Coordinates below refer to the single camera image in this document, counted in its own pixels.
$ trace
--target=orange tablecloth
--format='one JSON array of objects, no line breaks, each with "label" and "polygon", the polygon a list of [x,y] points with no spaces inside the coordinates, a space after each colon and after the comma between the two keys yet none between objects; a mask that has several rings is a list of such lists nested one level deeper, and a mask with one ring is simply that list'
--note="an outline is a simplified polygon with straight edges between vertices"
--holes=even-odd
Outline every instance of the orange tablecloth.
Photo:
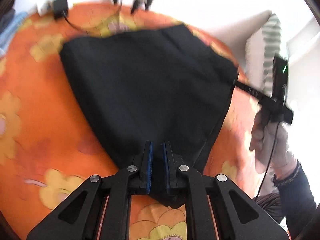
[{"label": "orange tablecloth", "polygon": [[[92,35],[106,37],[118,28],[117,7],[79,4],[69,20]],[[123,7],[120,28],[159,28],[178,21],[152,12],[134,16]],[[190,27],[218,54],[237,62],[229,48]],[[32,15],[0,59],[0,210],[13,230],[28,232],[92,174],[117,171],[84,118],[58,55],[61,43],[80,35],[60,19]],[[239,78],[246,78],[240,71]],[[204,174],[228,175],[249,196],[260,181],[249,151],[257,102],[235,89]],[[164,207],[148,196],[132,199],[130,240],[186,240],[185,209]]]}]

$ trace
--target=silver screw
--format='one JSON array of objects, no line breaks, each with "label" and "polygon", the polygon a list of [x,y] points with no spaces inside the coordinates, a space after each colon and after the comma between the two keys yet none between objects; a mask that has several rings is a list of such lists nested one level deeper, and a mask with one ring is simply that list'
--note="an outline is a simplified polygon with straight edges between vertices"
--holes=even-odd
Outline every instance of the silver screw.
[{"label": "silver screw", "polygon": [[131,172],[136,171],[136,170],[137,170],[137,166],[135,166],[135,165],[130,165],[130,166],[128,166],[127,170],[128,170],[128,171],[131,171]]},{"label": "silver screw", "polygon": [[91,177],[90,177],[90,181],[91,182],[97,182],[97,181],[99,181],[99,176],[98,175],[92,175]]},{"label": "silver screw", "polygon": [[219,175],[217,176],[217,179],[218,179],[218,181],[224,182],[224,181],[227,180],[227,176],[224,175],[224,174],[219,174]]},{"label": "silver screw", "polygon": [[180,171],[188,171],[189,170],[189,167],[187,165],[180,165],[179,166],[179,170]]}]

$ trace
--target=person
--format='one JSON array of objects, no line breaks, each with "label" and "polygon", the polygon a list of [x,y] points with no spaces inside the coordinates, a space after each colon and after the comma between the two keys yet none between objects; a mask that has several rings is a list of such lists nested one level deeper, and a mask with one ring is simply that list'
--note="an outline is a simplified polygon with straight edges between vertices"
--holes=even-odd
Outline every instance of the person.
[{"label": "person", "polygon": [[281,202],[281,212],[286,217],[289,233],[291,238],[295,239],[313,218],[316,212],[316,203],[301,163],[288,149],[288,132],[283,124],[269,122],[263,127],[262,119],[260,111],[257,113],[252,127],[250,150],[255,150],[256,171],[263,173],[266,171],[275,142],[271,168],[275,172],[273,183],[278,188],[278,193],[258,196],[257,203],[260,198],[260,206],[267,206],[265,204],[267,200],[268,203],[271,203],[268,205],[270,208],[270,206],[276,205],[276,196],[278,195]]}]

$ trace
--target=dark sleeve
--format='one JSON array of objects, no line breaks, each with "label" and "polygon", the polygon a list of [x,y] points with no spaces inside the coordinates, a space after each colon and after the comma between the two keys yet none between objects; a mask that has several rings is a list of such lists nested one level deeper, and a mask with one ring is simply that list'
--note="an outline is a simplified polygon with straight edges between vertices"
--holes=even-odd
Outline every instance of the dark sleeve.
[{"label": "dark sleeve", "polygon": [[277,180],[275,176],[274,184],[279,189],[282,211],[286,216],[291,238],[295,239],[316,211],[316,203],[301,163],[298,162],[288,178]]}]

